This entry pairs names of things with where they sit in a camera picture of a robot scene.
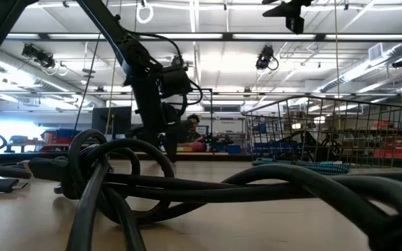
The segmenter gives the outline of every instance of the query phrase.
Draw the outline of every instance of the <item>person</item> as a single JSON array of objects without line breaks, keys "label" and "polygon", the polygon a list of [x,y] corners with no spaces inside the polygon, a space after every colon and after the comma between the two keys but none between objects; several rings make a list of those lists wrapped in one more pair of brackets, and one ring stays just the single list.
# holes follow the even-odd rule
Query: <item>person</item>
[{"label": "person", "polygon": [[200,123],[200,117],[196,114],[192,114],[187,117],[187,120],[191,122],[191,127],[188,130],[187,134],[182,134],[185,137],[180,137],[179,139],[179,145],[181,146],[182,144],[188,144],[188,143],[193,143],[197,139],[201,137],[199,133],[196,132],[196,127]]}]

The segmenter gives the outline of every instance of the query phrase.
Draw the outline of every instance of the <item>wooden table surface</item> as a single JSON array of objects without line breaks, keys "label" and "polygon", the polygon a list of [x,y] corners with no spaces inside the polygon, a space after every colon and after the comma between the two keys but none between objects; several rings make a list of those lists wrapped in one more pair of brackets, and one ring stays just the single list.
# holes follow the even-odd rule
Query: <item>wooden table surface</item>
[{"label": "wooden table surface", "polygon": [[[128,162],[113,165],[116,172],[129,172]],[[218,182],[250,166],[246,162],[178,162],[174,169],[178,178]],[[142,173],[162,176],[154,162],[142,162]],[[55,185],[33,179],[23,190],[0,195],[0,251],[65,250],[77,201],[54,194]],[[156,203],[127,200],[134,209]],[[148,251],[369,250],[365,235],[318,199],[209,204],[141,231]],[[125,250],[121,227],[100,213],[93,250]]]}]

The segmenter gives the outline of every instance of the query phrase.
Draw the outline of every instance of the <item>ceiling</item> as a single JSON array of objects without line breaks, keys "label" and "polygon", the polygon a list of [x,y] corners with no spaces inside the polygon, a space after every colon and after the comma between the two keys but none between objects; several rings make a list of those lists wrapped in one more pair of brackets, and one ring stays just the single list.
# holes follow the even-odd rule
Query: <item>ceiling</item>
[{"label": "ceiling", "polygon": [[[309,8],[302,8],[301,16],[305,19],[305,33],[402,33],[402,0],[349,0],[349,10],[344,10],[345,1],[337,1],[337,27],[335,25],[334,0],[316,0]],[[108,6],[113,15],[120,14],[121,25],[126,29],[150,33],[287,33],[284,18],[265,18],[262,13],[273,8],[260,5],[260,0],[175,0],[148,1],[154,15],[149,22],[142,24],[136,18],[137,1],[109,1]],[[73,1],[69,8],[64,8],[61,1],[39,1],[26,9],[11,33],[95,33],[98,29]],[[141,10],[140,17],[146,19],[148,10]],[[23,41],[5,41],[0,50],[20,61]],[[116,65],[114,76],[114,53],[107,42],[29,42],[36,47],[54,55],[56,61],[66,65],[48,70],[53,78],[59,79],[75,88],[83,89],[83,68],[90,68],[94,62],[94,78],[89,83],[89,90],[103,87],[106,91],[130,91],[122,87],[125,74]],[[169,64],[175,55],[175,48],[163,41],[142,43],[150,54],[162,64]],[[215,91],[243,91],[251,87],[255,92],[305,92],[312,91],[325,79],[338,75],[337,68],[345,71],[356,62],[368,56],[368,49],[376,43],[338,43],[336,60],[336,43],[301,43],[301,42],[221,42],[221,41],[178,41],[185,61],[194,61],[197,56],[197,69],[191,68],[189,77],[198,74],[202,88]],[[276,58],[280,62],[277,71],[259,73],[255,69],[257,55],[265,45],[272,45]],[[32,61],[28,65],[40,69]],[[402,68],[387,69],[382,65],[370,73],[353,79],[365,85],[373,84],[389,76],[402,73]],[[356,92],[348,87],[348,92]],[[109,95],[99,96],[108,100]],[[130,96],[113,96],[114,99],[128,100]]]}]

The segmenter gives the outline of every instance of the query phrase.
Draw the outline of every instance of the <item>computer monitor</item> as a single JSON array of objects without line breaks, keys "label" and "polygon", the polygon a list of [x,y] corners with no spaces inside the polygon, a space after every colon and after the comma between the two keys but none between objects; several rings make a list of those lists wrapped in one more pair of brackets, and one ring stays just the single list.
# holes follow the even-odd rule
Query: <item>computer monitor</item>
[{"label": "computer monitor", "polygon": [[[94,108],[92,110],[91,127],[93,129],[105,133],[108,122],[108,110],[109,108]],[[110,117],[110,124],[108,126],[109,135],[124,135],[125,132],[131,129],[131,107],[111,107]]]}]

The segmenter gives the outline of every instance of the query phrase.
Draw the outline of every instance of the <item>wire basket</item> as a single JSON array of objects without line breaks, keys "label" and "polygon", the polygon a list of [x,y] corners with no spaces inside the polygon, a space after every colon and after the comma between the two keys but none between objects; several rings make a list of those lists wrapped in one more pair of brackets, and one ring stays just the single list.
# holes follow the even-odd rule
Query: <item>wire basket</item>
[{"label": "wire basket", "polygon": [[243,112],[246,150],[291,163],[392,166],[401,127],[400,105],[293,96]]}]

